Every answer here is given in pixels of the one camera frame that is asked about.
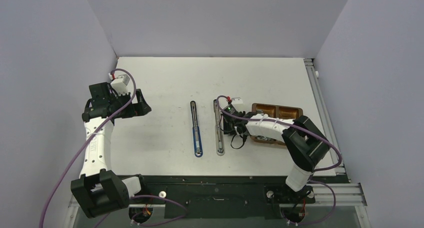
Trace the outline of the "brown wooden tray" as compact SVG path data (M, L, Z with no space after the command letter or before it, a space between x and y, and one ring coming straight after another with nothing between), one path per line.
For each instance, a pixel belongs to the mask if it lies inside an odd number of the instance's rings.
M253 112L257 112L256 111L257 109L263 110L266 114L268 114L268 116L272 118L280 118L280 119L297 119L304 114L302 108L298 108L298 107L253 103L251 106L251 110ZM267 145L276 144L280 146L286 145L282 141L277 141L277 140L275 140L274 142L264 142L264 141L257 142L255 140L255 136L251 136L250 138L253 142L256 142L256 143L263 143Z

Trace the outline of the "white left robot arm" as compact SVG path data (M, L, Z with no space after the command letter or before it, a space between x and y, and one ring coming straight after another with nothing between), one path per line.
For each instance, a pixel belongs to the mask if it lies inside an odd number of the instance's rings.
M98 83L89 86L82 120L89 141L84 150L84 162L79 178L70 190L88 218L102 216L127 208L132 198L145 202L149 189L142 185L141 175L121 178L111 169L111 138L116 119L147 115L152 109L141 89L135 90L136 103L128 103L131 93L126 84Z

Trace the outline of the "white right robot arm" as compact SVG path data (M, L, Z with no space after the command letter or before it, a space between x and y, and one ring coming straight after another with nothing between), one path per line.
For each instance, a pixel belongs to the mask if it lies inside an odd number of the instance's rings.
M287 120L272 118L257 112L238 112L233 105L220 108L231 134L242 138L261 136L285 144L293 161L293 167L285 180L283 197L297 201L303 187L318 168L318 163L330 150L330 144L315 124L307 117Z

